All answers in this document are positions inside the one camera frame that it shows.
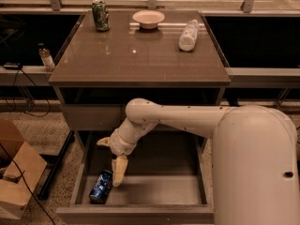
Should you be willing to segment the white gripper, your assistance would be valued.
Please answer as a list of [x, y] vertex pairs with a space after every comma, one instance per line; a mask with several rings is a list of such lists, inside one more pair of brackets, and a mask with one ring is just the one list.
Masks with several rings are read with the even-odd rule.
[[112, 185], [119, 187], [124, 179], [128, 167], [128, 158], [136, 147], [136, 143], [130, 143], [123, 140], [118, 129], [115, 129], [112, 135], [97, 141], [98, 146], [110, 147], [113, 154], [119, 156], [112, 159]]

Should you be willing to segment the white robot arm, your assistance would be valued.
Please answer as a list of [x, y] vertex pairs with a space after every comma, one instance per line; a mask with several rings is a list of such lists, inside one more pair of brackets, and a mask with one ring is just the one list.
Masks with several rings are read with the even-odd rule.
[[300, 225], [297, 131], [283, 112], [257, 105], [167, 106], [134, 98], [126, 119], [99, 140], [124, 178], [137, 141], [162, 124], [212, 141], [215, 225]]

